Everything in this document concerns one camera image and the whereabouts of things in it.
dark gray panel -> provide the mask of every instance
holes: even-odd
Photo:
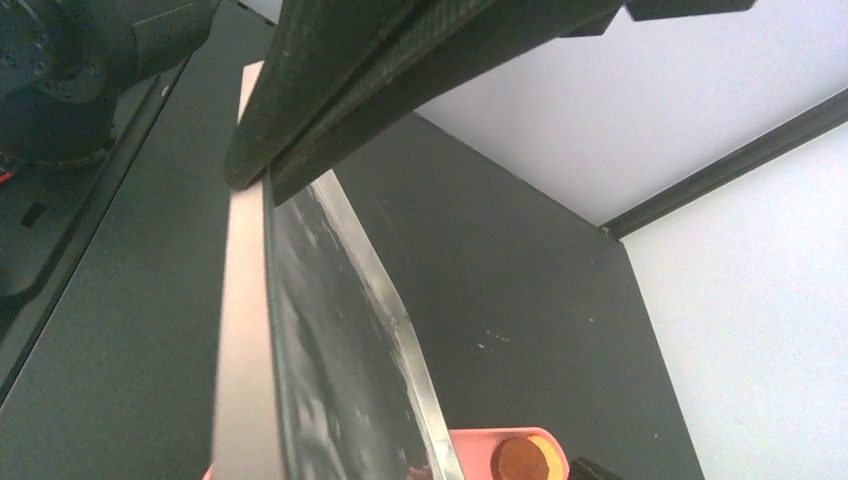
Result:
[[[624,478],[703,478],[621,244],[426,121],[336,173],[451,428],[541,426]]]
[[[79,218],[75,219],[73,228],[67,232],[69,237],[67,245],[60,249],[61,255],[58,256],[55,267],[46,276],[44,287],[27,301],[0,339],[0,403],[5,401],[9,390],[17,380],[24,362],[32,352],[38,337],[41,336],[65,286],[97,232],[100,221],[112,204],[112,199],[147,139],[150,129],[153,128],[162,108],[170,98],[169,95],[162,96],[164,89],[172,88],[176,84],[186,63],[183,62],[177,68],[163,73],[148,84],[149,88],[146,92],[142,92],[143,101],[140,106],[137,105],[134,115],[131,110],[122,108],[123,100],[118,103],[115,119],[120,121],[122,115],[130,115],[132,120],[125,125],[126,129],[118,138],[116,147],[110,152],[97,181],[91,186],[86,206]],[[130,90],[126,95],[128,98],[124,100],[132,101],[133,96],[133,90]]]
[[[4,479],[200,478],[208,466],[242,66],[272,35],[223,3],[0,408]]]

pink tray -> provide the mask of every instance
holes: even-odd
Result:
[[[529,437],[539,435],[556,449],[562,460],[564,478],[568,478],[568,460],[559,442],[547,430],[535,427],[526,428],[481,428],[473,430],[451,430],[451,440],[459,465],[466,480],[494,480],[492,477],[492,455],[500,443],[511,437]]]

white wall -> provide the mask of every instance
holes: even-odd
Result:
[[[283,7],[283,0],[241,0],[241,3],[274,23],[280,19],[280,9]]]
[[[601,224],[848,87],[848,1],[560,39],[419,109]]]
[[[624,244],[706,478],[848,478],[848,125]]]

white speck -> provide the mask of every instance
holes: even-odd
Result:
[[[500,340],[502,342],[509,343],[509,342],[512,341],[509,338],[502,337],[502,336],[498,335],[497,333],[492,332],[491,330],[486,330],[486,334],[488,334],[490,337],[497,338],[498,340]]]

black edge trim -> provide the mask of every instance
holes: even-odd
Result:
[[[848,89],[605,223],[615,239],[656,221],[848,121]]]
[[[81,214],[77,229],[53,273],[50,274],[41,292],[21,309],[2,338],[0,342],[0,405],[9,395],[41,332],[47,326],[47,321],[59,302],[62,292],[76,271],[94,233],[112,204],[112,199],[115,198],[139,150],[174,91],[174,86],[189,59],[183,60],[177,67],[161,74],[150,86],[144,101],[118,140],[109,164],[101,172],[100,178],[92,188],[86,200],[88,208]]]

